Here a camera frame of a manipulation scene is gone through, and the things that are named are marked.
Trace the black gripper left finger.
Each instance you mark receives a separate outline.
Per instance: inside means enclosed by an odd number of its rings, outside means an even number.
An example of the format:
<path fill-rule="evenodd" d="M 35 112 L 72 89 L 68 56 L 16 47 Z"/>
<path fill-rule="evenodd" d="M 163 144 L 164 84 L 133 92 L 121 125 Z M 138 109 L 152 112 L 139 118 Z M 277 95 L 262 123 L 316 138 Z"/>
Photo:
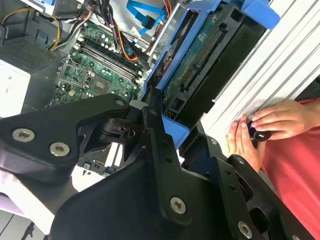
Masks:
<path fill-rule="evenodd" d="M 3 118 L 0 167 L 47 187 L 64 184 L 81 157 L 116 140 L 115 132 L 102 129 L 103 124 L 113 122 L 121 130 L 126 163 L 115 173 L 145 163 L 155 223 L 188 227 L 192 221 L 186 206 L 188 189 L 161 114 L 162 96 L 153 89 L 142 109 L 108 93 Z"/>

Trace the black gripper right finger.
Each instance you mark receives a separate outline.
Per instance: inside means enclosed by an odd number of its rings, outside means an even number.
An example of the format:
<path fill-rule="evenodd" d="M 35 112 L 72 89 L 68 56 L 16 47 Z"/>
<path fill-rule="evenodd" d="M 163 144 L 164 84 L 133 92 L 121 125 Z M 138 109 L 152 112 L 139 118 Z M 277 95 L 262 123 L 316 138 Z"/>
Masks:
<path fill-rule="evenodd" d="M 312 235 L 239 155 L 198 122 L 179 148 L 190 193 L 188 240 L 310 240 Z"/>

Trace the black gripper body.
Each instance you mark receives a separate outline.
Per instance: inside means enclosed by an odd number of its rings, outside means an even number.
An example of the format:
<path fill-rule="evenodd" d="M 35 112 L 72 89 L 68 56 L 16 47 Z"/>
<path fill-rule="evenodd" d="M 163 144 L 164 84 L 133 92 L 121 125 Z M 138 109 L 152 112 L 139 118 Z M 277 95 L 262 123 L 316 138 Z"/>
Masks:
<path fill-rule="evenodd" d="M 236 222 L 229 223 L 220 191 L 198 174 L 183 170 L 187 210 L 185 228 L 158 226 L 152 215 L 147 166 L 134 163 L 67 200 L 51 226 L 51 240 L 238 240 Z"/>

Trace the person's left hand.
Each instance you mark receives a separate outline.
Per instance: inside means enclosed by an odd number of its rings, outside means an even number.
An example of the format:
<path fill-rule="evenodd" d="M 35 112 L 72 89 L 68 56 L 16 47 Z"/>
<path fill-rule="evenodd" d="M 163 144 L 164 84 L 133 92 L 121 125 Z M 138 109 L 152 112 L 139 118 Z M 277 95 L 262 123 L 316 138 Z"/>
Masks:
<path fill-rule="evenodd" d="M 246 115 L 231 124 L 225 138 L 227 155 L 236 154 L 243 157 L 257 173 L 263 163 L 266 144 L 267 142 L 263 141 L 257 144 L 257 148 L 254 147 L 250 139 Z"/>

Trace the person's right hand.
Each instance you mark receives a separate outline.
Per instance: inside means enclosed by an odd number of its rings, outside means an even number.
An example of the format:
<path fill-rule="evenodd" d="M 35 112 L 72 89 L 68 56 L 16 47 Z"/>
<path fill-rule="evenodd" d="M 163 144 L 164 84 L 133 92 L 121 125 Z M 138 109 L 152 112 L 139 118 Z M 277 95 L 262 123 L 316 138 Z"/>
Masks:
<path fill-rule="evenodd" d="M 320 126 L 320 100 L 283 101 L 256 112 L 251 121 L 257 131 L 270 131 L 271 140 L 291 138 Z"/>

